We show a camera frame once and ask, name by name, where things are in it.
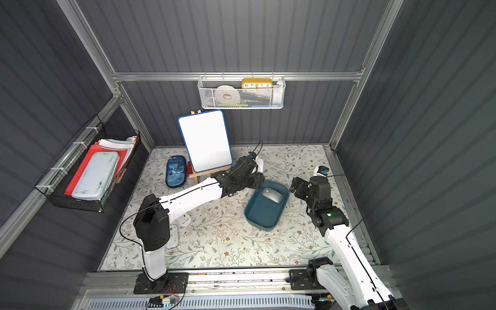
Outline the white mouse with usb dongle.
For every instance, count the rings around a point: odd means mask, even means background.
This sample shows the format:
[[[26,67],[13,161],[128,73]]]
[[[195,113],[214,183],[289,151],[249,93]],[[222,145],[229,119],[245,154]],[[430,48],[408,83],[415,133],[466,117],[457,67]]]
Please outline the white mouse with usb dongle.
[[[174,249],[179,245],[179,228],[176,224],[170,225],[170,238],[169,241],[165,244],[167,249]]]

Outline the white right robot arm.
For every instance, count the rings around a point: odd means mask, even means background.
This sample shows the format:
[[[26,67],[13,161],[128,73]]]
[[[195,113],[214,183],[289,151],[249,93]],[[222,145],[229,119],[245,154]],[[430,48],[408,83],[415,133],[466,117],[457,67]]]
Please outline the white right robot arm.
[[[325,288],[341,309],[409,309],[403,298],[394,297],[378,277],[355,237],[344,213],[333,205],[325,176],[308,181],[293,178],[290,192],[307,204],[307,215],[335,251],[346,274],[344,278],[329,258],[316,258],[307,265],[309,282]]]

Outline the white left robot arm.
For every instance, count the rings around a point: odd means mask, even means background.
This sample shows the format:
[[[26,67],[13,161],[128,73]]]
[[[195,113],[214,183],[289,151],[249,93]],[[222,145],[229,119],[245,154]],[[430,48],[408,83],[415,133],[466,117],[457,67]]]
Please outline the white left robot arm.
[[[246,188],[260,189],[264,180],[264,162],[254,152],[241,157],[229,170],[215,172],[204,181],[169,196],[146,196],[133,226],[142,247],[143,270],[150,281],[167,273],[165,244],[170,225],[188,212],[206,203],[232,196]]]

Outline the teal storage box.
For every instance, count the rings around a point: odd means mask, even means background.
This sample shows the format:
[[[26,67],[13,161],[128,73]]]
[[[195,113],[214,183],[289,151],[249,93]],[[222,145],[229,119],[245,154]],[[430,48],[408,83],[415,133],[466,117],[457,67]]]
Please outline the teal storage box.
[[[262,191],[266,187],[272,188],[283,195],[284,198],[280,204],[275,204],[262,196]],[[244,216],[252,226],[262,231],[272,231],[277,226],[288,199],[289,190],[285,186],[266,180],[262,187],[253,193],[245,207]]]

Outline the grey white mouse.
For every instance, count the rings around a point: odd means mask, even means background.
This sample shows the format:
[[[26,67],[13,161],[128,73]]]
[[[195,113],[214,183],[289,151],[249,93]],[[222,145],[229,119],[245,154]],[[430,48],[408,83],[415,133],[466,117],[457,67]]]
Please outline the grey white mouse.
[[[278,191],[268,187],[263,189],[262,196],[267,198],[268,200],[271,200],[275,204],[280,204],[284,198],[283,195],[280,194]]]

